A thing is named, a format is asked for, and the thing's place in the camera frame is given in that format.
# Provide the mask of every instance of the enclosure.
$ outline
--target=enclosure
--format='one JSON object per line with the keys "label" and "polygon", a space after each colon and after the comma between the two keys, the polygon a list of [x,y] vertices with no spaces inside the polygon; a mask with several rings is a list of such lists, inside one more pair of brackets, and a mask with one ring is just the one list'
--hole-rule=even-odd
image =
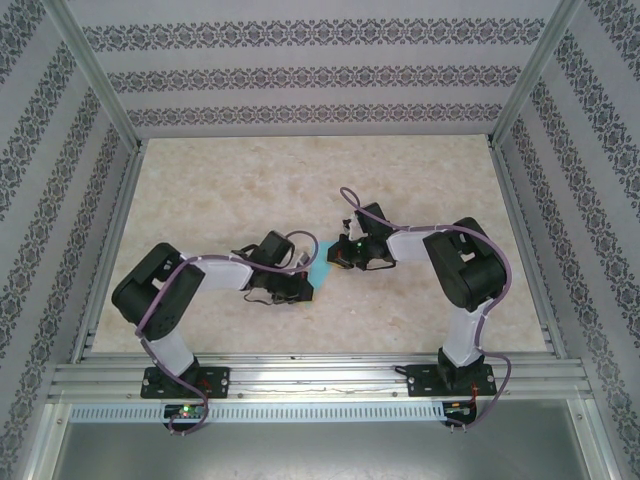
{"label": "enclosure", "polygon": [[[640,478],[637,0],[0,9],[1,478]],[[513,371],[482,426],[449,433],[460,397],[395,371],[438,361],[433,268],[324,261],[342,186],[507,255],[482,348]],[[180,331],[230,376],[171,438],[114,287],[161,242],[299,229],[312,302],[194,297]]]}

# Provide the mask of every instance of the cyan object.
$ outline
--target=cyan object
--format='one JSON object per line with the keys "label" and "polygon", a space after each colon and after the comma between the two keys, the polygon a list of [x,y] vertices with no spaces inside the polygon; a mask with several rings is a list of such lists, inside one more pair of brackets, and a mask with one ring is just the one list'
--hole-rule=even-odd
{"label": "cyan object", "polygon": [[332,242],[319,242],[319,244],[318,256],[311,264],[309,272],[309,283],[313,285],[314,290],[320,289],[331,270],[331,265],[327,263],[327,251]]}

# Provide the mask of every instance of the mounting plate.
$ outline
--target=mounting plate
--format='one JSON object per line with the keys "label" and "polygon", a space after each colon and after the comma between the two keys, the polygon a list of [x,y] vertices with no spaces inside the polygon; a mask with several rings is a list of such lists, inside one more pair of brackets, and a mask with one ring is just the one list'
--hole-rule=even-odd
{"label": "mounting plate", "polygon": [[[196,387],[202,390],[207,398],[227,398],[230,373],[231,369],[227,367],[200,367]],[[140,396],[158,399],[199,398],[191,390],[167,377],[158,367],[145,369]]]}
{"label": "mounting plate", "polygon": [[438,365],[407,365],[404,368],[407,377],[407,387],[410,397],[469,397],[471,396],[471,382],[478,387],[478,396],[495,395],[496,382],[491,365],[480,367],[478,375],[474,375],[469,382],[449,390],[438,375]]}

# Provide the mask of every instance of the wall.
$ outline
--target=wall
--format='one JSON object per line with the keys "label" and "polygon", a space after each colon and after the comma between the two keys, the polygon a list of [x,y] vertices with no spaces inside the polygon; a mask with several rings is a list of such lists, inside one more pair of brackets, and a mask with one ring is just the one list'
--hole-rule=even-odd
{"label": "wall", "polygon": [[557,0],[71,0],[142,137],[489,133]]}
{"label": "wall", "polygon": [[0,479],[69,360],[129,153],[37,1],[0,2]]}
{"label": "wall", "polygon": [[501,145],[569,353],[640,478],[640,2],[584,2]]}

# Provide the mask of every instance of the robotic arm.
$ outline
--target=robotic arm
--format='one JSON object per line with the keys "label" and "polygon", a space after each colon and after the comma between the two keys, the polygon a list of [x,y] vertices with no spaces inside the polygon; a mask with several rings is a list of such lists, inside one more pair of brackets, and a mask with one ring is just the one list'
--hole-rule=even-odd
{"label": "robotic arm", "polygon": [[[484,355],[477,340],[482,333],[479,329],[485,307],[505,287],[505,265],[487,243],[468,233],[435,229],[401,230],[391,225],[377,203],[359,208],[350,219],[343,221],[345,233],[329,248],[327,261],[341,268],[357,267],[361,270],[393,268],[402,262],[430,261],[453,306],[449,332],[438,352],[439,380],[449,394],[469,392],[472,385],[486,383],[481,381],[486,380],[487,370],[483,366]],[[454,226],[486,237],[473,218],[464,218]],[[437,378],[425,382],[432,383],[424,385],[425,389],[442,391],[438,385],[433,385],[433,382],[438,383]],[[489,392],[495,393],[495,384]]]}
{"label": "robotic arm", "polygon": [[[260,288],[270,294],[272,304],[311,301],[313,287],[304,268],[312,259],[303,253],[297,256],[297,268],[278,267],[287,257],[287,266],[291,264],[294,254],[294,244],[275,231],[269,232],[260,245],[249,245],[227,256],[198,257],[187,265],[183,265],[188,262],[187,256],[168,243],[156,245],[111,297],[123,317],[136,325],[145,350],[161,367],[145,372],[143,398],[196,397],[195,391],[185,388],[182,382],[204,392],[207,398],[226,397],[226,389],[219,384],[228,383],[228,379],[225,383],[223,378],[220,382],[216,378],[218,388],[213,388],[210,377],[220,372],[200,367],[176,327],[194,295],[211,290],[247,291],[248,295]],[[171,278],[178,269],[179,274]],[[163,292],[161,285],[169,281]]]}

